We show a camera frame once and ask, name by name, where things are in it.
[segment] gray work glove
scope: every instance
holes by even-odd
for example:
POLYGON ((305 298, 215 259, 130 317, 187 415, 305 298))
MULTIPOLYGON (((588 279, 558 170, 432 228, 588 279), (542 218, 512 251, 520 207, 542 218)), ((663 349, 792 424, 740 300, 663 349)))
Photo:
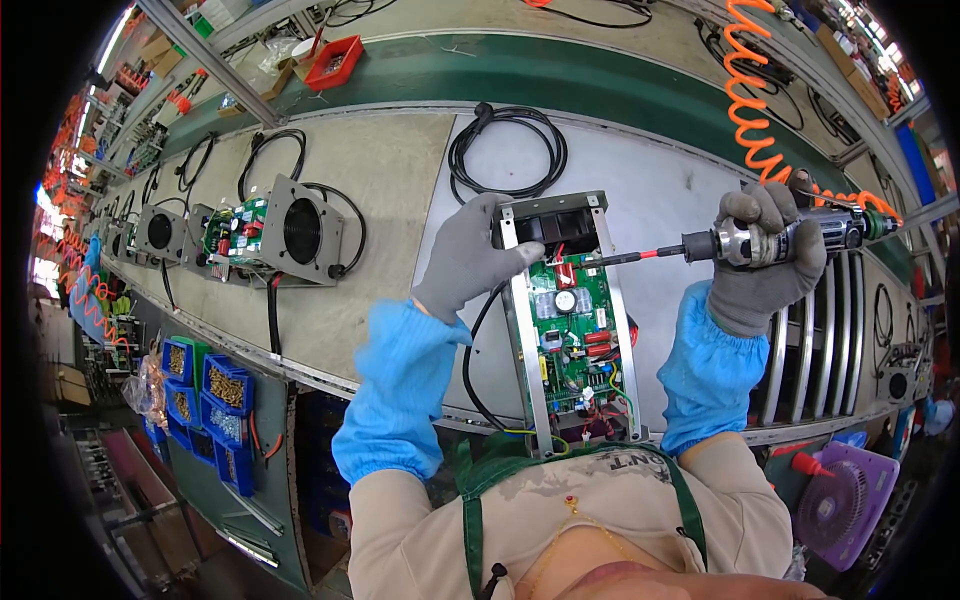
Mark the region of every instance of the gray work glove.
MULTIPOLYGON (((789 180, 791 188, 810 189, 809 175, 799 171, 789 180)), ((720 199, 719 227, 728 216, 757 223, 770 233, 783 231, 800 216, 793 194, 777 182, 747 185, 742 192, 729 192, 720 199)), ((827 264, 827 249, 820 226, 804 221, 794 234, 797 259, 761 269, 737 269, 726 260, 713 261, 713 285, 707 310, 727 333, 752 338, 767 332, 775 312, 810 293, 827 264)))
POLYGON ((540 242, 509 250, 497 250, 491 244, 493 210, 511 200, 504 194, 481 194, 440 226, 423 281, 412 292, 431 315, 455 324, 457 311, 468 300, 490 292, 543 257, 540 242))

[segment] gold necklace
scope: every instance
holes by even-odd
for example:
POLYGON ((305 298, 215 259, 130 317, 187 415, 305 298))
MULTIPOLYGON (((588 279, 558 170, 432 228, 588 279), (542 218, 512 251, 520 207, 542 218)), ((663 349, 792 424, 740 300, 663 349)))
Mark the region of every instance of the gold necklace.
POLYGON ((546 570, 546 566, 550 564, 550 557, 553 555, 553 549, 554 549, 554 546, 557 545, 557 540, 560 539, 560 535, 564 532, 564 528, 566 527, 566 524, 575 518, 585 519, 589 521, 591 524, 598 527, 600 531, 602 531, 604 535, 607 536, 607 539, 610 540, 610 543, 616 546, 616 549, 620 551, 620 554, 623 555, 623 558, 627 559, 631 563, 636 562, 634 557, 630 556, 630 553, 627 552, 627 549, 623 547, 623 544, 617 541, 616 538, 613 536, 613 534, 610 533, 606 527, 604 527, 599 522, 597 522, 596 519, 590 516, 584 515, 583 513, 577 510, 577 496, 574 496, 574 495, 567 496, 566 498, 564 498, 564 504, 569 507, 570 516, 565 518, 564 522, 561 523, 559 527, 557 527, 557 530, 553 534, 553 540, 550 541, 550 545, 547 546, 546 554, 543 555, 543 564, 540 566, 540 571, 537 572, 537 578, 534 579, 533 586, 530 587, 529 597, 531 598, 534 596, 534 591, 537 590, 537 585, 540 583, 540 577, 543 576, 543 571, 546 570))

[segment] purple fan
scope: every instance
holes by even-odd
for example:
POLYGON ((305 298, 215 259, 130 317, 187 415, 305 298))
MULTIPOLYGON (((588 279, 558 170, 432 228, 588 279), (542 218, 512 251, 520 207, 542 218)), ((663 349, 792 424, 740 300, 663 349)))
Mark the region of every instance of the purple fan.
POLYGON ((900 463, 830 442, 820 459, 833 473, 810 481, 794 515, 797 537, 838 571, 850 568, 890 499, 900 463))

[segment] red nozzle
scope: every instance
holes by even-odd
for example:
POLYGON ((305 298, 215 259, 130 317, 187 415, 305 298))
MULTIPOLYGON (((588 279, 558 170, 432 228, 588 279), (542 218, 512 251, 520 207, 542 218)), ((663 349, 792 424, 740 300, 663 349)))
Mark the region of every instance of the red nozzle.
POLYGON ((820 461, 803 452, 797 452, 793 455, 793 461, 790 462, 790 467, 803 473, 804 475, 826 475, 827 477, 836 477, 836 475, 826 470, 824 466, 820 464, 820 461))

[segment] red plastic tray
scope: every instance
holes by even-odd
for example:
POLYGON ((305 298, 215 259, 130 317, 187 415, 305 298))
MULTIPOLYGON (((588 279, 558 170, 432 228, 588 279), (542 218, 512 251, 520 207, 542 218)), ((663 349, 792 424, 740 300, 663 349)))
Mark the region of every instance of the red plastic tray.
POLYGON ((344 37, 331 41, 321 50, 303 82, 309 85, 313 91, 322 91, 337 85, 343 85, 350 78, 350 73, 353 72, 353 67, 356 66, 357 59, 360 58, 361 54, 363 54, 363 42, 360 41, 360 36, 344 37), (336 71, 324 75, 324 71, 333 58, 340 55, 344 57, 340 67, 336 71))

